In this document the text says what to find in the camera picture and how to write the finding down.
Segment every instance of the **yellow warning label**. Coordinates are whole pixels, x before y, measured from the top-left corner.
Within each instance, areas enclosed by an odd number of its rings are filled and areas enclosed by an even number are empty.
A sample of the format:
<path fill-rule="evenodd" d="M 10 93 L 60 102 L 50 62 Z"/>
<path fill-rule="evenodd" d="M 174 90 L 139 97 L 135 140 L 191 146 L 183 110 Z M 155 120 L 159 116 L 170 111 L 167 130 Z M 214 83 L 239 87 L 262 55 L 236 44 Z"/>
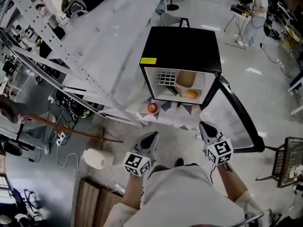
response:
<path fill-rule="evenodd" d="M 156 64 L 157 58 L 141 58 L 141 64 Z"/>

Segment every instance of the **apple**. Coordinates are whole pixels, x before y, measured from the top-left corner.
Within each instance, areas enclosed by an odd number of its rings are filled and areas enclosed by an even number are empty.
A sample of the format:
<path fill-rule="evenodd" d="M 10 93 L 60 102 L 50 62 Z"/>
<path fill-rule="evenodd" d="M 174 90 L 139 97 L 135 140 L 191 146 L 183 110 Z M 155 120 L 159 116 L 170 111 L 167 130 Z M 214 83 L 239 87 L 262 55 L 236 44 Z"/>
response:
<path fill-rule="evenodd" d="M 150 113 L 154 114 L 155 112 L 157 112 L 158 106 L 157 106 L 156 104 L 148 104 L 147 110 L 148 110 Z"/>

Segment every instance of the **fridge shelf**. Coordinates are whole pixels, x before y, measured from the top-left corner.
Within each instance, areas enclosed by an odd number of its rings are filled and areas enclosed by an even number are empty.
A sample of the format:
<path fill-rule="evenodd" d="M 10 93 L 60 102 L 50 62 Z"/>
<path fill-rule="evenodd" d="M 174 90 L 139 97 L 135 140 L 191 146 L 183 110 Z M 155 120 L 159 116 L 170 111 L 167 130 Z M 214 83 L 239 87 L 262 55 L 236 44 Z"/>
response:
<path fill-rule="evenodd" d="M 176 79 L 179 72 L 180 70 L 159 68 L 156 72 L 155 81 L 157 85 L 177 87 Z M 205 81 L 204 77 L 205 74 L 203 72 L 196 72 L 196 78 L 192 88 L 202 90 Z"/>

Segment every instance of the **mini fridge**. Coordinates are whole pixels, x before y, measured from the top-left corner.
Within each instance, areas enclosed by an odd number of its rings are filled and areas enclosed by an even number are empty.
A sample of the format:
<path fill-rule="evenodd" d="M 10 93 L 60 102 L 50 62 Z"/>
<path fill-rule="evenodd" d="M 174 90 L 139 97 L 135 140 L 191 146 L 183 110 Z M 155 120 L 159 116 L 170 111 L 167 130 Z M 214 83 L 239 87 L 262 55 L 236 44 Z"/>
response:
<path fill-rule="evenodd" d="M 253 121 L 222 75 L 214 31 L 152 27 L 140 67 L 154 100 L 199 105 L 201 120 L 218 125 L 235 153 L 265 149 Z M 194 77 L 190 87 L 179 84 L 181 74 Z M 188 97 L 188 90 L 195 91 L 196 97 Z"/>

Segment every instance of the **fridge door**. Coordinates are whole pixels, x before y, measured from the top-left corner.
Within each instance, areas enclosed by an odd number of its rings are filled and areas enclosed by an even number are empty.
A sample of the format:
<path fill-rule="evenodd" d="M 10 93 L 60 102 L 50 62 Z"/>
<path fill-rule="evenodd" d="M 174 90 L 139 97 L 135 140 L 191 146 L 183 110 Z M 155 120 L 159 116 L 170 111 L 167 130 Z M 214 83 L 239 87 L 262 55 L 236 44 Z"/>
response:
<path fill-rule="evenodd" d="M 202 121 L 215 123 L 232 142 L 235 153 L 262 152 L 263 139 L 223 76 L 218 76 L 200 105 Z"/>

